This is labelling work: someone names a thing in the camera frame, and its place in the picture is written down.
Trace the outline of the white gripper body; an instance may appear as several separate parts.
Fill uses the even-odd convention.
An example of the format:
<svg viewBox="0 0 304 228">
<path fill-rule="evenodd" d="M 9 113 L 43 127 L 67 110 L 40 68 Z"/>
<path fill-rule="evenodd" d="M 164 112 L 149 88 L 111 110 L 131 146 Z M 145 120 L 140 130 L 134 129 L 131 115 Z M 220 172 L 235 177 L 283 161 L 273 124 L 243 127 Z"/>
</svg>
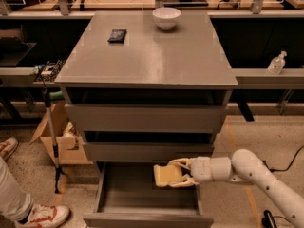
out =
<svg viewBox="0 0 304 228">
<path fill-rule="evenodd" d="M 209 157 L 193 158 L 190 163 L 190 173 L 197 183 L 211 181 L 211 159 Z"/>
</svg>

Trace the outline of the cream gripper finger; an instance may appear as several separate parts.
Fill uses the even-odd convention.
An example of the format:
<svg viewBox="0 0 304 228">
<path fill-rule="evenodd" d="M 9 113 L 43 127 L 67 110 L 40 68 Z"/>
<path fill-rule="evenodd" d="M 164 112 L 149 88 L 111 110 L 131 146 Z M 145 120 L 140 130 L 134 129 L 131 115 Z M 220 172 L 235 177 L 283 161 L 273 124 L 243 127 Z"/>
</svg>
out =
<svg viewBox="0 0 304 228">
<path fill-rule="evenodd" d="M 198 185 L 198 183 L 194 180 L 193 177 L 186 174 L 182 176 L 179 180 L 169 182 L 168 185 L 172 188 L 182 188 Z"/>
<path fill-rule="evenodd" d="M 179 166 L 181 168 L 190 170 L 191 169 L 191 160 L 188 158 L 179 158 L 179 159 L 174 159 L 168 163 L 168 165 L 175 165 Z"/>
</svg>

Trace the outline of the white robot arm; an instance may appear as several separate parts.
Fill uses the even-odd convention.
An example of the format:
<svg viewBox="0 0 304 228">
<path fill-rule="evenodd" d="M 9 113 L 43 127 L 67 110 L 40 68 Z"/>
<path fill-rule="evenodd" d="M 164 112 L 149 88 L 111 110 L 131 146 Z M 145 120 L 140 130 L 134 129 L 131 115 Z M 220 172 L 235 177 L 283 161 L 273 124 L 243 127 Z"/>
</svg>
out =
<svg viewBox="0 0 304 228">
<path fill-rule="evenodd" d="M 263 191 L 294 228 L 304 228 L 304 198 L 279 180 L 252 151 L 239 149 L 231 157 L 196 157 L 172 160 L 169 165 L 187 169 L 184 180 L 172 187 L 198 185 L 208 181 L 253 184 Z"/>
</svg>

